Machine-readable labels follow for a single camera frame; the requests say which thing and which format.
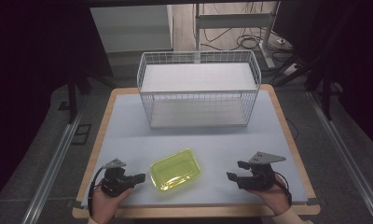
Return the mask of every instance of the human hand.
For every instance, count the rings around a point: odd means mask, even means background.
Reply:
[[[279,181],[283,186],[285,186],[283,180],[276,175],[276,180]],[[274,216],[279,216],[282,213],[289,210],[290,205],[288,204],[288,198],[285,196],[280,187],[273,185],[270,189],[266,190],[247,190],[250,193],[256,194],[262,201],[268,206],[268,208],[273,211]]]
[[[127,189],[116,198],[106,195],[99,185],[93,192],[93,216],[92,219],[99,224],[108,223],[114,217],[117,207],[131,195],[132,189]]]

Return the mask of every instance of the wire basket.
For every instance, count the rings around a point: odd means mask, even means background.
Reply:
[[[137,74],[151,128],[246,126],[260,83],[247,50],[146,52]]]

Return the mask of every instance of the person's left hand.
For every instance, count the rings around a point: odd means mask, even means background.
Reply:
[[[114,217],[119,204],[129,197],[131,193],[132,189],[127,189],[116,198],[111,198],[103,193],[101,185],[99,185],[93,193],[92,219],[99,224],[108,223]]]

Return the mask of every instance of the black device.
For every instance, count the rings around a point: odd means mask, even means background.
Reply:
[[[102,170],[105,169],[105,174],[101,183],[101,189],[103,193],[113,198],[117,197],[126,189],[134,189],[136,184],[145,182],[145,174],[125,176],[125,169],[121,168],[123,166],[126,166],[125,162],[114,159],[101,167],[93,177],[88,194],[88,209],[91,217],[93,216],[93,192],[94,188],[97,187],[96,179]]]
[[[288,184],[285,187],[282,183],[280,183],[276,179],[276,174],[278,173],[274,172],[271,168],[270,164],[276,161],[285,161],[285,158],[268,153],[257,152],[248,162],[237,162],[240,168],[250,170],[253,176],[237,176],[233,173],[227,172],[228,179],[236,182],[239,189],[265,190],[270,189],[273,187],[273,185],[277,185],[284,191],[285,196],[288,198],[288,203],[291,205],[292,195],[288,190]]]

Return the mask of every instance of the yellow tray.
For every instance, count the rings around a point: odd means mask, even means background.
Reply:
[[[154,162],[150,172],[160,191],[173,189],[200,176],[200,168],[189,148]]]

